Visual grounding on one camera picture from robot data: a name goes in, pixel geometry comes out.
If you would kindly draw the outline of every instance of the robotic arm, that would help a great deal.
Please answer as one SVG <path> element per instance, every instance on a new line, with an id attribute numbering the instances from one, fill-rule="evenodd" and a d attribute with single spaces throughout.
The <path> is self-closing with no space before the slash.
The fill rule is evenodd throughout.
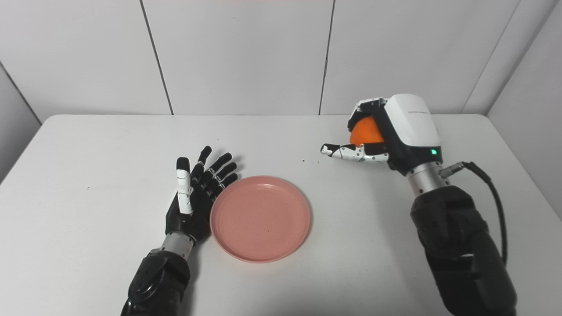
<path id="1" fill-rule="evenodd" d="M 455 316 L 515 315 L 515 289 L 505 268 L 505 227 L 502 261 L 471 196 L 453 186 L 448 177 L 467 168 L 488 183 L 495 197 L 497 192 L 473 162 L 443 168 L 441 139 L 423 99 L 397 94 L 362 100 L 347 127 L 352 144 L 324 144 L 321 153 L 351 161 L 387 162 L 408 178 L 416 197 L 410 216 L 449 312 Z"/>
<path id="2" fill-rule="evenodd" d="M 178 158 L 178 192 L 166 214 L 162 246 L 142 260 L 129 286 L 121 316 L 177 316 L 190 274 L 187 258 L 193 246 L 210 233 L 209 216 L 218 195 L 238 179 L 232 155 L 222 155 L 207 170 L 207 146 L 189 172 L 189 160 Z"/>

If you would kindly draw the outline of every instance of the cable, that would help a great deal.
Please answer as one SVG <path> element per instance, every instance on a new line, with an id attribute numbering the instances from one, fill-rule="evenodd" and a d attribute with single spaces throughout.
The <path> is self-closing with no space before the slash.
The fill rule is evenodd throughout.
<path id="1" fill-rule="evenodd" d="M 496 187 L 492 183 L 492 178 L 490 178 L 490 176 L 484 170 L 482 170 L 472 161 L 462 161 L 462 164 L 465 168 L 472 171 L 475 175 L 482 179 L 482 181 L 484 181 L 488 185 L 490 191 L 492 192 L 493 199 L 496 202 L 497 216 L 500 219 L 501 258 L 504 262 L 504 265 L 507 265 L 507 229 L 505 225 L 504 207 L 501 205 L 500 195 L 497 193 Z"/>

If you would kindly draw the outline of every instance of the connector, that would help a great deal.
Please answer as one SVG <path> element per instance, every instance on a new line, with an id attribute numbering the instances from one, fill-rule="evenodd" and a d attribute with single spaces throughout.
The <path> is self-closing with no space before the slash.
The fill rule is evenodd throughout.
<path id="1" fill-rule="evenodd" d="M 439 176 L 443 179 L 454 175 L 455 173 L 464 169 L 464 164 L 462 162 L 457 162 L 456 164 L 450 165 L 447 168 L 439 170 Z"/>

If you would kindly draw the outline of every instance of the black arm sleeve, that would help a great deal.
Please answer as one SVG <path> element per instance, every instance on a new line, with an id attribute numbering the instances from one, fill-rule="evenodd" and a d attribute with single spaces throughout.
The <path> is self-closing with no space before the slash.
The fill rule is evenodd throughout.
<path id="1" fill-rule="evenodd" d="M 151 251 L 129 286 L 121 316 L 177 316 L 189 278 L 183 257 L 170 251 Z"/>

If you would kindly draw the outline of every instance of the orange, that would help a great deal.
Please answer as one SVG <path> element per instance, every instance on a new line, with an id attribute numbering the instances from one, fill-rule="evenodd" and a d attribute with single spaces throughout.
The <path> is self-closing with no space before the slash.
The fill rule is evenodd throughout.
<path id="1" fill-rule="evenodd" d="M 383 137 L 381 136 L 379 129 L 375 120 L 369 116 L 367 118 L 361 119 L 351 131 L 350 143 L 355 146 L 367 143 L 383 143 Z"/>

